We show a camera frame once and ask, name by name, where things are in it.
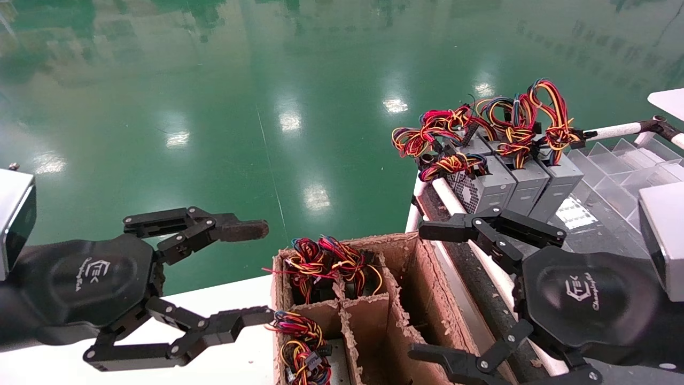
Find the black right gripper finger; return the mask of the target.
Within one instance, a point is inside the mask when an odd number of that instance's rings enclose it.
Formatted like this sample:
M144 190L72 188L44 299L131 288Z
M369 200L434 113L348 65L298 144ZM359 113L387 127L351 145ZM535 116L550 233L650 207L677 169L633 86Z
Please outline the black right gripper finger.
M448 221L421 221L418 235L423 240L447 243L473 241L508 274L519 274L523 253L506 237L542 249L562 247L566 232L508 209L492 207L477 214L453 214Z
M448 380L461 384L510 384L496 377L499 365L506 361L534 329L528 321L513 326L506 337L498 339L481 357L462 349L443 348L434 344L416 344L409 347L409 358L440 365ZM601 384L603 377L594 366L575 353L562 354L569 372L555 377L528 382L528 384Z

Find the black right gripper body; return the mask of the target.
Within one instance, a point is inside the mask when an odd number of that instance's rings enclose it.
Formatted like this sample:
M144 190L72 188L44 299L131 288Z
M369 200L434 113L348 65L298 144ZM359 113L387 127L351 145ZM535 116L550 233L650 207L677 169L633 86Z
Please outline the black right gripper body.
M522 261L518 283L516 312L550 356L682 369L682 303L669 299L651 261L545 247Z

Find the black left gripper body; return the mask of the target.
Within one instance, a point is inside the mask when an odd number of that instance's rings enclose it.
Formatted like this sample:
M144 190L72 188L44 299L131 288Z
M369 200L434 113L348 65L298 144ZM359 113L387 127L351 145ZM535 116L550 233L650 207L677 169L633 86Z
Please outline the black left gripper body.
M105 330L127 336L161 296L163 266L134 235L24 248L2 282L2 349L62 346Z

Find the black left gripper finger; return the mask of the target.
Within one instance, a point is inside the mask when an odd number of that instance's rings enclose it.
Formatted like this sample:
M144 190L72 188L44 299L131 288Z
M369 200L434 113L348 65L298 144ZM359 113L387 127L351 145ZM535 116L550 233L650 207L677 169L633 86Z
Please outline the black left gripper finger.
M274 310L262 305L220 311L205 318L159 297L151 297L119 324L101 330L93 346L83 354L83 360L103 372L185 366L208 348L234 343L244 327L272 322L274 314ZM171 343L116 343L151 318L178 329L182 336Z
M129 216L125 234L137 238L168 235L157 244L157 260L173 265L217 241L238 243L262 239L269 233L265 220L241 221L234 213L212 214L198 207L176 208Z

